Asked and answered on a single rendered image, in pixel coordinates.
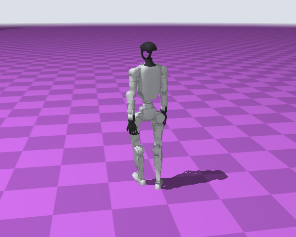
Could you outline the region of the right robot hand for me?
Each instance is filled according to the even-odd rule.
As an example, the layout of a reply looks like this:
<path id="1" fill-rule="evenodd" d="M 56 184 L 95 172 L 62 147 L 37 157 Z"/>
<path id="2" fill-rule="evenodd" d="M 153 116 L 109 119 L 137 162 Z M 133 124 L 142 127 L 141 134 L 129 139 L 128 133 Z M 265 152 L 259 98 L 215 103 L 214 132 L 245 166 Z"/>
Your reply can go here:
<path id="1" fill-rule="evenodd" d="M 163 122 L 163 125 L 165 125 L 165 124 L 166 124 L 166 119 L 167 119 L 167 115 L 166 115 L 167 107 L 165 107 L 165 111 L 163 111 L 163 110 L 160 110 L 160 111 L 161 111 L 161 113 L 163 113 L 163 115 L 165 116 L 165 120 L 164 120 L 164 122 Z"/>

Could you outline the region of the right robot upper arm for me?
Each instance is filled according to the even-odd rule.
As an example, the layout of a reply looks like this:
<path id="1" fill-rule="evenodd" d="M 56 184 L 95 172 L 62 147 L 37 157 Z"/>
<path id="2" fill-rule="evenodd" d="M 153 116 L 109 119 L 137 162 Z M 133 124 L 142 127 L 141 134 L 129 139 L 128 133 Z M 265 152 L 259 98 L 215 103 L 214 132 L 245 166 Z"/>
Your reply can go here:
<path id="1" fill-rule="evenodd" d="M 161 72 L 161 87 L 160 87 L 160 92 L 159 93 L 165 93 L 167 92 L 168 88 L 167 88 L 167 72 L 168 69 L 166 66 L 160 65 L 162 72 Z"/>

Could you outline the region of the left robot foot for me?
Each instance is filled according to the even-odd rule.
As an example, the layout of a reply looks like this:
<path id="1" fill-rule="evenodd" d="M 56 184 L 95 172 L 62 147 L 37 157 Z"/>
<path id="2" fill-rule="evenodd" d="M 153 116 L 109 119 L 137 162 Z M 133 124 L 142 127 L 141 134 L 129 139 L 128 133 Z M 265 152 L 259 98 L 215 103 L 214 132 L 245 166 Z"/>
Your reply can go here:
<path id="1" fill-rule="evenodd" d="M 142 179 L 142 178 L 141 178 L 141 180 L 138 179 L 138 173 L 137 173 L 137 172 L 134 172 L 134 173 L 132 174 L 132 177 L 133 177 L 134 180 L 137 181 L 140 185 L 142 185 L 142 186 L 146 185 L 146 181 L 145 181 L 145 179 Z"/>

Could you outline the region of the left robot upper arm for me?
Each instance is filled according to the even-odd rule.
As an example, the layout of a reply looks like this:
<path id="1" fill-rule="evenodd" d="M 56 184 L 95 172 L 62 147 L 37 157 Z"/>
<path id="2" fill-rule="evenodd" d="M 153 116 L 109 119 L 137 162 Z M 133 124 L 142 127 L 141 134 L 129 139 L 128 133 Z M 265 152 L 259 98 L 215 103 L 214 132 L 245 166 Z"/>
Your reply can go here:
<path id="1" fill-rule="evenodd" d="M 136 89 L 137 89 L 137 77 L 140 75 L 140 67 L 131 68 L 128 72 L 129 75 L 129 87 L 130 92 L 133 94 L 133 98 L 136 96 Z"/>

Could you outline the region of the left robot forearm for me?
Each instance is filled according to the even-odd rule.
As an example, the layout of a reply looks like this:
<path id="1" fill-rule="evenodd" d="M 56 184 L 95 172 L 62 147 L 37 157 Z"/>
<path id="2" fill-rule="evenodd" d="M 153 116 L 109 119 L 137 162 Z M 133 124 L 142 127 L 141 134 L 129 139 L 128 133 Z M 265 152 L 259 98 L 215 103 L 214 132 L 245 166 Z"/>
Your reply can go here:
<path id="1" fill-rule="evenodd" d="M 126 98 L 127 98 L 127 103 L 128 103 L 128 119 L 133 120 L 133 115 L 135 115 L 135 103 L 136 101 L 133 99 L 133 94 L 132 92 L 128 91 L 126 93 Z"/>

